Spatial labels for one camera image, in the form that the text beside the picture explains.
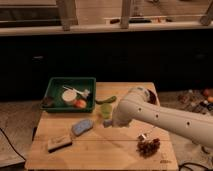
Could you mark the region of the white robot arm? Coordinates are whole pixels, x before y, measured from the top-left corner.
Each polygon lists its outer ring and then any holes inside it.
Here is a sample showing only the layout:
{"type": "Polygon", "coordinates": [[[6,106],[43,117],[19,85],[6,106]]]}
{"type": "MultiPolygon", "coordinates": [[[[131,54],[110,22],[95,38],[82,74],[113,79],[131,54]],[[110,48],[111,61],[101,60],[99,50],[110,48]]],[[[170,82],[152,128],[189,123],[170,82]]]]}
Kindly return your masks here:
{"type": "Polygon", "coordinates": [[[151,104],[152,95],[145,87],[131,88],[114,109],[112,125],[128,126],[135,119],[213,148],[212,116],[151,104]]]}

